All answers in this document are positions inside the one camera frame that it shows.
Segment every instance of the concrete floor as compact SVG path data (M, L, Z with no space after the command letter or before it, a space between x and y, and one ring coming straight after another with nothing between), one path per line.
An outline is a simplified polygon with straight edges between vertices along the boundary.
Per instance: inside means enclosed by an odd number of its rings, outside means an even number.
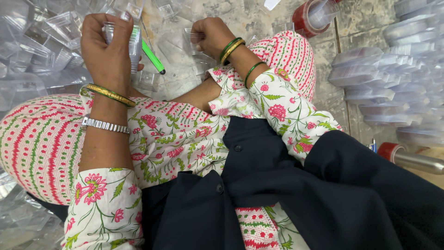
M187 62L169 64L159 50L162 43L160 37L164 33L182 32L190 28L196 21L206 16L221 17L236 36L249 39L254 34L260 39L273 34L273 24L289 22L294 10L302 5L304 0L282 0L277 7L268 14L255 9L249 3L258 0L195 0L191 20L175 16L163 19L154 0L147 0L141 18L144 28L144 39L152 44L155 54L164 63L166 79L175 78L178 81L184 71L190 71ZM349 105L344 100L344 90L337 88L327 81L330 73L330 63L335 55L341 51L348 51L362 46L387 47L382 36L382 30L396 22L393 3L395 0L344 0L339 3L341 10L335 22L322 35L311 38L317 66L317 86L314 104L318 109L327 110L344 128L344 131L355 137L363 144L370 144L372 138L378 143L384 141L396 142L395 130L391 128L371 128L362 121L362 115L356 105ZM150 61L143 55L143 63L151 72L155 72ZM189 79L184 83L177 83L179 89L165 88L161 84L159 92L147 93L156 99L167 99L182 94L195 87Z

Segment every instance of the silver wristwatch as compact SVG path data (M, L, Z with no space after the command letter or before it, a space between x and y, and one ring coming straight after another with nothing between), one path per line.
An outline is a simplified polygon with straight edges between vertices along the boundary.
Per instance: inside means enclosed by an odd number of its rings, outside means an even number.
M106 129L109 131L120 132L130 134L130 130L126 126L116 125L109 122L98 121L89 118L89 114L87 114L82 121L82 130L86 131L86 127L93 126L98 129Z

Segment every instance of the gold bangle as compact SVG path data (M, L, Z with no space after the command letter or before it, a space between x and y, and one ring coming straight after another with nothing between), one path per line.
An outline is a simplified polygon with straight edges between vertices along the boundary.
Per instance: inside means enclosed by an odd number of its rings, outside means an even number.
M241 45L241 44L245 44L245 40L243 40L243 39L241 39L241 40L239 40L239 41L237 41L235 44L233 44L233 46L231 46L231 48L229 48L228 50L227 50L227 52L225 53L225 55L222 57L222 60L221 60L221 64L222 65L224 65L224 63L225 63L225 61L226 61L226 59L230 56L230 54L239 46L239 45Z
M90 83L90 84L88 84L86 86L86 88L90 89L90 90L92 90L92 91L94 91L96 93L102 94L102 95L104 95L104 96L106 96L108 98L116 100L118 102L121 102L121 103L125 104L126 106L128 106L128 108L132 108L132 107L136 106L136 103L131 101L130 99L128 99L126 97L123 97L123 96L121 96L121 95L119 95L117 93L114 93L114 92L112 92L112 91L110 91L110 90L108 90L108 89L106 89L104 87L100 87L98 85Z

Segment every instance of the green marker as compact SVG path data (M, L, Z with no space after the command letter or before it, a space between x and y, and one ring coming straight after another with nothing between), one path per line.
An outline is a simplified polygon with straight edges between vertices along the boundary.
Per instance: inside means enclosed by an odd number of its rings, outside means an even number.
M165 74L165 68L163 67L163 64L159 61L159 59L153 54L150 47L145 43L144 40L142 40L142 49L145 52L145 54L148 56L148 58L151 60L151 62L154 64L156 69L162 74Z

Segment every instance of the red tape roll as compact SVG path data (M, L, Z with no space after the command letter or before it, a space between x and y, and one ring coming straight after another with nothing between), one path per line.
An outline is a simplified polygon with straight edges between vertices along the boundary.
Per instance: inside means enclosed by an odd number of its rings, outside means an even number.
M317 3L318 1L320 0L308 0L306 3L299 6L299 8L297 8L293 14L292 20L294 22L294 30L303 29L307 35L307 38L320 35L330 27L330 24L328 24L322 29L316 29L311 26L310 22L308 21L308 9L310 9L310 6L313 3Z

